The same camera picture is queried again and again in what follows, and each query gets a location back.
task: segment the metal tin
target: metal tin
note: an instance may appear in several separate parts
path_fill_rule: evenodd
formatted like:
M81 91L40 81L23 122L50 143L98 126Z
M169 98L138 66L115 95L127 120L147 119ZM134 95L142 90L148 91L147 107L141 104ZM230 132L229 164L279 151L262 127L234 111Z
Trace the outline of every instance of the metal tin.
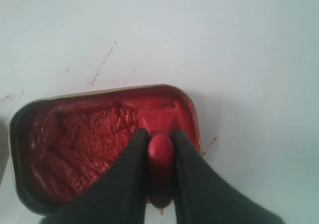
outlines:
M33 190L29 184L30 182L28 181L28 176L25 173L25 167L23 165L24 143L20 137L21 137L21 131L23 130L23 126L25 125L25 122L27 122L26 120L28 120L28 114L30 113L31 109L44 105L48 101L52 101L52 100L63 100L63 99L76 98L76 97L91 97L91 96L101 95L106 93L116 93L116 92L127 91L127 90L154 89L154 88L163 88L163 89L168 89L171 91L178 92L188 100L193 111L193 122L195 124L195 129L197 131L199 149L201 154L202 146L200 142L197 114L196 114L194 104L191 98L185 92L173 86L149 85L149 86L127 87L127 88L110 89L110 90L95 91L95 92L85 92L85 93L78 93L78 94L72 94L72 95L64 95L64 96L57 96L57 97L35 100L33 102L26 104L19 111L17 111L14 114L9 125L9 152L11 157L13 180L14 180L15 189L20 201L30 211L39 215L46 215L50 212L53 212L59 206L61 206L61 204L54 203L51 200L48 200L42 197L41 195L39 195L39 193Z

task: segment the wrinkled texture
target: wrinkled texture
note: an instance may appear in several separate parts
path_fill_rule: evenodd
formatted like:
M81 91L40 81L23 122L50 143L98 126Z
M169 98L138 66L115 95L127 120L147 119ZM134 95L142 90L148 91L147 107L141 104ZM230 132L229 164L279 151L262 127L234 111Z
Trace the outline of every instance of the wrinkled texture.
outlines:
M140 90L39 104L27 132L31 185L58 203L85 192L123 152L138 128L140 109L176 108L179 126L199 151L194 113L182 93Z

